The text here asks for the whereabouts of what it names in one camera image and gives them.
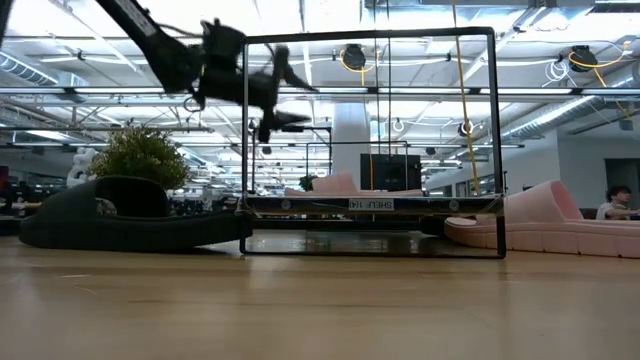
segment wooden table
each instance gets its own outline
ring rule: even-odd
[[[298,246],[300,233],[258,232]],[[0,359],[631,360],[640,261],[241,258],[0,238]]]

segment white pillar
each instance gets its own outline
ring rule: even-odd
[[[369,114],[364,103],[337,103],[333,115],[334,143],[370,141]],[[360,189],[360,154],[369,154],[369,144],[333,145],[333,172],[348,171]]]

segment white statue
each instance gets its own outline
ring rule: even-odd
[[[89,165],[91,165],[94,156],[96,156],[95,149],[78,148],[77,154],[73,155],[73,167],[69,171],[69,175],[67,175],[68,188],[84,184],[96,178],[95,175],[88,175]]]

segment potted plant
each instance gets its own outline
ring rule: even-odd
[[[149,179],[165,190],[181,188],[189,178],[178,147],[161,129],[144,127],[113,132],[104,151],[96,155],[89,173]]]
[[[304,191],[313,190],[313,179],[317,179],[316,175],[306,175],[300,178],[300,187]]]

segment yellow cable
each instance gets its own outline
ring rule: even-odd
[[[364,74],[369,72],[369,71],[371,71],[371,70],[373,70],[376,67],[377,63],[378,63],[378,60],[380,60],[380,53],[378,52],[378,53],[376,53],[376,62],[373,65],[369,66],[368,69],[355,70],[355,69],[350,68],[349,66],[347,66],[347,64],[344,63],[343,56],[344,56],[344,50],[340,51],[340,63],[342,64],[342,67],[344,67],[345,69],[347,69],[347,70],[349,70],[351,72],[359,73],[360,74],[360,79],[362,81],[362,86],[364,86]]]
[[[620,54],[620,57],[615,59],[615,60],[613,60],[613,61],[609,61],[608,63],[605,63],[605,64],[597,64],[597,65],[583,64],[583,63],[573,59],[573,55],[576,54],[575,52],[571,52],[569,54],[569,61],[574,63],[574,64],[576,64],[576,65],[578,65],[578,66],[582,66],[582,67],[588,68],[588,69],[602,69],[602,68],[605,68],[607,66],[611,66],[611,65],[619,63],[624,58],[624,55],[625,55],[624,52],[626,50],[627,50],[627,44],[624,44],[623,49],[622,49],[622,54]]]
[[[453,8],[453,26],[458,27],[458,19],[456,12],[456,0],[451,0]],[[480,181],[478,181],[478,167],[476,166],[476,155],[473,151],[473,139],[471,138],[471,126],[469,124],[469,116],[467,113],[467,95],[464,91],[464,74],[462,72],[462,55],[460,51],[460,38],[456,36],[456,50],[458,57],[458,76],[460,77],[460,93],[462,94],[462,112],[464,114],[464,129],[467,134],[467,147],[471,157],[471,168],[473,170],[473,185],[475,186],[476,196],[480,196]]]
[[[602,87],[607,87],[607,83],[604,81],[604,78],[602,77],[602,75],[600,74],[600,71],[598,71],[598,69],[593,69],[593,72],[595,72],[596,77],[598,78],[598,81],[600,81],[600,84],[602,84]],[[635,123],[635,120],[633,120],[633,118],[631,117],[631,115],[629,115],[629,113],[627,112],[627,110],[625,110],[622,105],[620,105],[620,102],[618,102],[616,100],[616,105],[618,105],[618,109],[620,109],[620,111],[622,111],[622,115],[627,118],[627,120]]]

